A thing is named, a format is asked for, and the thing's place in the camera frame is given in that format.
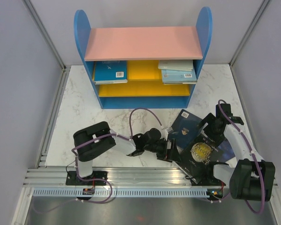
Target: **light blue book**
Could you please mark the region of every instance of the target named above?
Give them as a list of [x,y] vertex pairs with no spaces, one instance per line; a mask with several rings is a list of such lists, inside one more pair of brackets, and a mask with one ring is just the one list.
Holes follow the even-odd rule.
[[94,67],[94,83],[126,83],[127,61],[97,61]]
[[192,71],[192,60],[160,60],[158,69],[169,69],[179,71]]
[[178,71],[178,70],[168,70],[163,69],[162,72],[162,81],[164,84],[170,83],[188,83],[196,84],[197,77],[195,70],[192,71]]

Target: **pink shelf top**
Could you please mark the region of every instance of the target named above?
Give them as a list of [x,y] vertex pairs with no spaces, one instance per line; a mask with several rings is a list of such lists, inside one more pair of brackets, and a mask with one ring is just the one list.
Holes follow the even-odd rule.
[[202,59],[196,27],[92,28],[85,61]]

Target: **book cover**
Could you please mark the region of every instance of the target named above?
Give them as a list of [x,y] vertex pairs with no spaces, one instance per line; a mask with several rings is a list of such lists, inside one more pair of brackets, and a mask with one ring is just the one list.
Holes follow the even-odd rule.
[[127,61],[97,61],[94,67],[94,83],[126,83]]
[[189,83],[196,84],[197,77],[195,71],[177,71],[177,70],[165,70],[162,71],[162,82],[163,83]]
[[158,64],[159,69],[192,71],[192,60],[160,60]]
[[221,152],[218,152],[213,142],[200,134],[183,150],[180,154],[182,162],[177,164],[195,183],[199,183],[205,176],[212,154]]
[[181,152],[182,163],[177,163],[178,166],[195,183],[204,178],[205,168],[209,162],[224,163],[235,157],[227,139],[216,146],[212,140],[201,134],[202,129],[197,129],[201,120],[198,116],[181,110],[168,130],[168,139],[176,139],[177,148]]
[[197,129],[201,120],[198,116],[182,109],[171,126],[168,139],[176,139],[178,150],[185,149],[201,132],[202,129]]
[[204,134],[199,134],[180,154],[182,162],[177,164],[195,183],[199,183],[205,177],[206,166],[210,162],[224,163],[234,156],[227,140],[216,146]]

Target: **yellow shelf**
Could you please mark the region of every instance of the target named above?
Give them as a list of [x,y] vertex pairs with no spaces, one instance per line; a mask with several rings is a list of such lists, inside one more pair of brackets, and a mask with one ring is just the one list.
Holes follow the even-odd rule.
[[161,80],[161,69],[158,69],[158,60],[131,60],[128,61],[129,81]]
[[102,84],[100,97],[153,97],[153,96],[189,96],[188,84],[164,85],[159,81],[128,81],[127,83]]

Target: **gray floor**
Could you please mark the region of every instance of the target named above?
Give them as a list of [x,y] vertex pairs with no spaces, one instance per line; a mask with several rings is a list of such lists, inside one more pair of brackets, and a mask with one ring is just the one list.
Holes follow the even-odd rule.
[[[68,199],[34,197],[33,202],[37,210],[49,210]],[[71,202],[43,215],[31,212],[28,217],[31,225],[276,225],[270,204],[266,204],[262,215],[255,215],[244,201],[230,197],[214,204],[189,198],[116,198],[107,204]]]

